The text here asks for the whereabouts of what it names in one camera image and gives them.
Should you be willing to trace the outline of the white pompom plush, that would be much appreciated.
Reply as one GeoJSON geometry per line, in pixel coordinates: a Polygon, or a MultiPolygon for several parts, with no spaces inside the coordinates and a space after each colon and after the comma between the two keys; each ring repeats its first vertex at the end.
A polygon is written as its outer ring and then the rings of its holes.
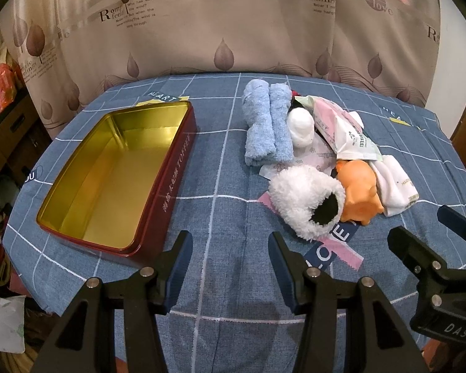
{"type": "Polygon", "coordinates": [[[302,107],[291,109],[287,117],[287,126],[294,147],[304,148],[313,143],[315,123],[307,109],[302,107]]]}

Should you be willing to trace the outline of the red and gold tin box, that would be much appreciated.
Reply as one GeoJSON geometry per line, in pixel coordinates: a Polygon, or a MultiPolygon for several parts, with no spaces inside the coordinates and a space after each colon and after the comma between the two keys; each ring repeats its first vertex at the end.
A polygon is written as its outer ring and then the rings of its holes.
{"type": "Polygon", "coordinates": [[[37,224],[120,263],[155,259],[164,247],[196,132],[188,101],[104,115],[63,166],[37,224]]]}

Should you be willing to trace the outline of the white knitted sock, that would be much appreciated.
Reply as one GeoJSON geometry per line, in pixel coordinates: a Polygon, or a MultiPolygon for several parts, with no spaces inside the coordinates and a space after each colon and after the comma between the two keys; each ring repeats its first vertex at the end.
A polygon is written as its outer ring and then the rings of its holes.
{"type": "Polygon", "coordinates": [[[369,165],[375,172],[385,216],[399,215],[419,200],[413,181],[393,155],[383,155],[381,160],[370,161],[369,165]]]}

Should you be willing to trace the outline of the light blue towel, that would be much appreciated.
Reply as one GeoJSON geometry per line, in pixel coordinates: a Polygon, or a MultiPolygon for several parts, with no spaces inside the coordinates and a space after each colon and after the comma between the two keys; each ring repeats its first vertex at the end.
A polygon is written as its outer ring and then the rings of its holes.
{"type": "Polygon", "coordinates": [[[294,149],[287,117],[292,91],[285,83],[269,84],[261,79],[247,83],[242,95],[242,112],[247,124],[245,163],[261,167],[290,163],[294,149]]]}

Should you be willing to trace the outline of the black patterned cloth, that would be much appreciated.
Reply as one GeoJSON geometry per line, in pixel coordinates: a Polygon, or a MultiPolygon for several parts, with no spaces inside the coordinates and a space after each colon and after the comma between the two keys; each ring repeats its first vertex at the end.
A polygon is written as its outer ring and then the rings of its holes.
{"type": "Polygon", "coordinates": [[[297,108],[304,108],[304,106],[293,96],[291,100],[291,105],[289,111],[297,108]]]}

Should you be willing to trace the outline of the orange rubber pig toy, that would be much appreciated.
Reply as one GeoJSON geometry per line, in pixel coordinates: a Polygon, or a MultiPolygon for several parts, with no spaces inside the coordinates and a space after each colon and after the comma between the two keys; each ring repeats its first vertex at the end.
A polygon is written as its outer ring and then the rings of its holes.
{"type": "Polygon", "coordinates": [[[338,159],[336,171],[346,194],[340,221],[355,221],[367,226],[373,217],[384,213],[375,172],[369,164],[363,160],[338,159]]]}

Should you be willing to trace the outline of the beige leaf print curtain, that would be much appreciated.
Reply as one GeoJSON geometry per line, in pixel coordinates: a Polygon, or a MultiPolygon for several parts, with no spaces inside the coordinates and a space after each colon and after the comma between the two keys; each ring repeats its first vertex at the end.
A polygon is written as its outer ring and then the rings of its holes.
{"type": "Polygon", "coordinates": [[[439,0],[9,0],[0,12],[44,125],[61,131],[106,90],[151,77],[266,72],[423,106],[439,0]]]}

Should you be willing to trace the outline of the blue grid tablecloth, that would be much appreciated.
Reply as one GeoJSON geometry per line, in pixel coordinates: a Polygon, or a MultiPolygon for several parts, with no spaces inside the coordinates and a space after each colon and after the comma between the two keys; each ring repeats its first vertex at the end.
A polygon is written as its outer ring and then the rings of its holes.
{"type": "MultiPolygon", "coordinates": [[[[195,139],[167,239],[192,233],[194,251],[176,305],[158,317],[167,365],[172,372],[289,372],[303,322],[284,304],[267,254],[270,233],[283,234],[294,251],[309,242],[294,233],[259,197],[267,181],[246,166],[246,125],[241,95],[249,73],[151,78],[122,85],[103,83],[91,101],[41,156],[23,185],[7,223],[4,246],[22,283],[45,311],[65,311],[85,280],[124,279],[132,269],[84,252],[43,231],[36,215],[43,198],[86,133],[106,113],[137,104],[152,91],[187,95],[199,133],[195,139]]],[[[321,79],[283,77],[302,95],[322,96],[354,110],[381,152],[399,161],[419,200],[398,216],[376,216],[351,237],[363,258],[359,269],[336,259],[328,274],[355,281],[373,278],[404,321],[416,309],[416,279],[389,250],[396,226],[422,238],[454,269],[466,269],[466,241],[440,224],[437,210],[449,205],[466,216],[466,169],[437,117],[401,100],[321,79]]]]}

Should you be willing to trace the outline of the floral white tissue pack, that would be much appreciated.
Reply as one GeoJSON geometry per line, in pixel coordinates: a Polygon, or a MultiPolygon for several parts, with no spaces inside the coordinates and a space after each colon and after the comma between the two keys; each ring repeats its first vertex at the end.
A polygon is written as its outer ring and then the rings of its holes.
{"type": "Polygon", "coordinates": [[[310,165],[318,171],[330,175],[336,164],[335,153],[317,133],[314,133],[311,146],[295,147],[294,156],[294,160],[290,163],[274,163],[261,166],[259,175],[270,180],[282,170],[300,165],[310,165]]]}

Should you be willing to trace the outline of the white green crumpled bag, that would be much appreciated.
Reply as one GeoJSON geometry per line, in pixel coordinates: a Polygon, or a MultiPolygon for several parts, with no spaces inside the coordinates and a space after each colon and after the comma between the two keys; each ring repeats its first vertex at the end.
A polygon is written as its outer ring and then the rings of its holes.
{"type": "Polygon", "coordinates": [[[23,354],[25,296],[0,297],[0,352],[23,354]]]}

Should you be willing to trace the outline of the dark wooden cabinet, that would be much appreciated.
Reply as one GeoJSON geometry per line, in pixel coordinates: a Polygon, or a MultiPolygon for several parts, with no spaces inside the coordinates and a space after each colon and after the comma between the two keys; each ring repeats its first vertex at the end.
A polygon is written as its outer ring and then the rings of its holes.
{"type": "Polygon", "coordinates": [[[26,89],[0,113],[0,177],[22,186],[52,142],[26,89]]]}

